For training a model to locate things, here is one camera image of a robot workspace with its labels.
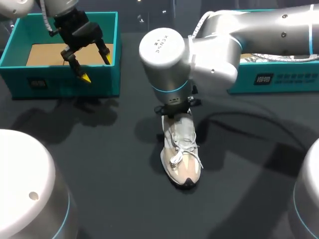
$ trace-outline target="black table surface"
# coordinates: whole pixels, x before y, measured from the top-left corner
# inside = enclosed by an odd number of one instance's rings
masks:
[[[317,94],[199,95],[203,106],[192,110],[204,165],[197,188],[175,189],[162,168],[153,112],[159,102],[138,45],[151,29],[173,27],[187,36],[205,11],[238,5],[210,2],[80,2],[88,11],[120,13],[119,98],[12,101],[0,81],[0,127],[48,148],[78,205],[79,239],[291,238],[287,205],[306,150],[319,137]],[[260,4],[241,8],[280,6]]]

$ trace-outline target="teal box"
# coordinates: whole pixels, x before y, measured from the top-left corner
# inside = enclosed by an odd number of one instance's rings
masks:
[[[264,84],[255,84],[260,78]],[[304,63],[240,63],[238,77],[230,94],[298,93],[319,91],[319,61]]]
[[[59,97],[113,97],[120,94],[121,37],[117,12],[87,12],[100,25],[105,43],[113,43],[111,65],[82,65],[92,83],[75,77],[68,65],[26,66],[33,44],[64,43],[50,37],[42,14],[28,14],[17,20],[0,60],[0,74],[14,99]]]

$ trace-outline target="white sneaker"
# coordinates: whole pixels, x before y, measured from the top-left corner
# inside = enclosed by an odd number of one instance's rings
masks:
[[[200,177],[203,167],[198,157],[193,117],[177,114],[173,119],[162,116],[164,148],[160,153],[163,167],[170,179],[178,186],[192,187]]]

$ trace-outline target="small hole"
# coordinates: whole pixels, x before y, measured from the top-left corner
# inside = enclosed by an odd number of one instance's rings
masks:
[[[29,193],[29,198],[31,200],[37,201],[37,200],[39,200],[39,195],[37,193],[35,193],[35,192],[30,192]]]

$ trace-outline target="black logo label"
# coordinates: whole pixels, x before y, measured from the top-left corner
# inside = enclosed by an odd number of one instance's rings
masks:
[[[157,49],[155,51],[156,53],[160,52],[160,49],[164,46],[167,39],[168,39],[168,36],[165,35],[162,39],[158,39],[157,42],[154,43],[154,45],[157,46]]]
[[[47,85],[44,78],[28,78],[29,85],[33,89],[46,89]]]
[[[256,76],[254,85],[255,86],[269,85],[271,83],[271,80],[273,79],[273,76],[274,76],[274,74],[272,74],[272,73],[258,74]]]

